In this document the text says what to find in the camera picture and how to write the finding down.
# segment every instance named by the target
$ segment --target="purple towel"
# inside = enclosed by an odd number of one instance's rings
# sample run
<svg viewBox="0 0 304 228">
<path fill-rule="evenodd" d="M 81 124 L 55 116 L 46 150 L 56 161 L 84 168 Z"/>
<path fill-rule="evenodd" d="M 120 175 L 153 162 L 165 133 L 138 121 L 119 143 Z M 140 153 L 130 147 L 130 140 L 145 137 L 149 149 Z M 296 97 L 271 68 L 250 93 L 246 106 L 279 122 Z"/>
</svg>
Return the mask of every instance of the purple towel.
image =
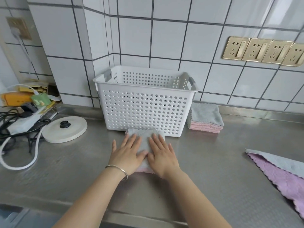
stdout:
<svg viewBox="0 0 304 228">
<path fill-rule="evenodd" d="M 247 150 L 247 152 L 247 155 L 263 171 L 267 178 L 278 187 L 281 194 L 293 201 L 296 211 L 304 218 L 304 179 L 277 167 L 260 154 L 250 153 L 250 150 Z"/>
</svg>

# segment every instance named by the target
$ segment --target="left hand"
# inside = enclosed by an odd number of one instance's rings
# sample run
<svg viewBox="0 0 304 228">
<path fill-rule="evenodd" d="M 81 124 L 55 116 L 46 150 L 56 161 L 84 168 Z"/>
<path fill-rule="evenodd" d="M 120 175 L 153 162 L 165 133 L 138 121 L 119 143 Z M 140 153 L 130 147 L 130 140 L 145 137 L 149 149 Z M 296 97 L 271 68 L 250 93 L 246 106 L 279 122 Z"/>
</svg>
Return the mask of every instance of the left hand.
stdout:
<svg viewBox="0 0 304 228">
<path fill-rule="evenodd" d="M 129 140 L 128 138 L 129 134 L 126 134 L 118 149 L 116 148 L 116 141 L 113 140 L 109 165 L 116 165 L 127 172 L 128 175 L 131 175 L 141 165 L 148 151 L 145 150 L 136 155 L 141 144 L 141 137 L 136 140 L 136 134 L 133 134 Z"/>
</svg>

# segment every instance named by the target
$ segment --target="hand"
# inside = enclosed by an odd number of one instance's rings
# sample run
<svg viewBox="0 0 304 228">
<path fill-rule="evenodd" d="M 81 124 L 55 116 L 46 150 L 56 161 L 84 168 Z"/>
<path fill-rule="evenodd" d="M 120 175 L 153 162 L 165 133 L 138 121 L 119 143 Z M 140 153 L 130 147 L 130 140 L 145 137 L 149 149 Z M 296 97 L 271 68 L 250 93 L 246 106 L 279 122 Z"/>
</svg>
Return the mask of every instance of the hand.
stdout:
<svg viewBox="0 0 304 228">
<path fill-rule="evenodd" d="M 131 175 L 140 166 L 148 151 L 142 151 L 136 155 L 141 144 L 141 137 L 136 140 L 136 134 L 133 134 L 129 140 L 128 138 L 129 134 L 126 134 L 118 149 L 116 148 L 116 141 L 113 140 L 109 165 L 116 165 L 127 172 L 128 175 Z"/>
<path fill-rule="evenodd" d="M 155 134 L 152 135 L 152 138 L 149 138 L 149 143 L 154 153 L 148 153 L 148 162 L 152 170 L 159 177 L 168 180 L 171 173 L 180 170 L 171 143 L 167 145 L 161 135 L 157 138 Z"/>
</svg>

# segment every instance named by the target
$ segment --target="silver bangle bracelet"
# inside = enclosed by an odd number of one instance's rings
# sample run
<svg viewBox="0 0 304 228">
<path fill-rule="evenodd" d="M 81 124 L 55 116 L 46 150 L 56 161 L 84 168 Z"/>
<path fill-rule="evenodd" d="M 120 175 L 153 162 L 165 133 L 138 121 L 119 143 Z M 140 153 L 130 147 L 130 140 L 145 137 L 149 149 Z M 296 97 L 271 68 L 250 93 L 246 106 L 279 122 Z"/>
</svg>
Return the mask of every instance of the silver bangle bracelet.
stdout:
<svg viewBox="0 0 304 228">
<path fill-rule="evenodd" d="M 107 167 L 115 167 L 115 168 L 117 168 L 117 169 L 120 169 L 122 172 L 124 172 L 124 174 L 126 175 L 123 179 L 122 179 L 122 181 L 125 181 L 125 180 L 127 180 L 128 179 L 128 174 L 127 174 L 127 172 L 125 172 L 122 168 L 120 168 L 120 167 L 118 167 L 118 166 L 116 166 L 116 165 L 107 165 L 105 168 L 107 168 Z"/>
</svg>

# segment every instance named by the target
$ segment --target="gold electrical outlet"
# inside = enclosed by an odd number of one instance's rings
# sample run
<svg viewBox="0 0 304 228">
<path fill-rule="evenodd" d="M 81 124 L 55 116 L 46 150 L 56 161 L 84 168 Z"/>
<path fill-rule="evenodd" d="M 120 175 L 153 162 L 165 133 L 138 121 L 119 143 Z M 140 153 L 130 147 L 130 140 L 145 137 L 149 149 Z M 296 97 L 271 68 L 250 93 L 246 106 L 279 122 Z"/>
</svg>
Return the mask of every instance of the gold electrical outlet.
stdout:
<svg viewBox="0 0 304 228">
<path fill-rule="evenodd" d="M 273 40 L 262 62 L 281 64 L 292 44 L 293 42 Z"/>
<path fill-rule="evenodd" d="M 271 41 L 270 39 L 251 38 L 242 60 L 251 62 L 262 61 Z"/>
<path fill-rule="evenodd" d="M 27 40 L 32 39 L 23 18 L 6 17 L 6 20 L 7 20 L 7 23 L 9 24 L 9 26 L 11 28 L 13 27 L 13 28 L 17 28 L 17 29 L 20 30 L 20 38 L 21 39 L 27 39 Z"/>
<path fill-rule="evenodd" d="M 241 60 L 250 38 L 229 37 L 222 58 Z"/>
<path fill-rule="evenodd" d="M 284 58 L 283 66 L 301 66 L 304 62 L 304 44 L 294 43 Z"/>
</svg>

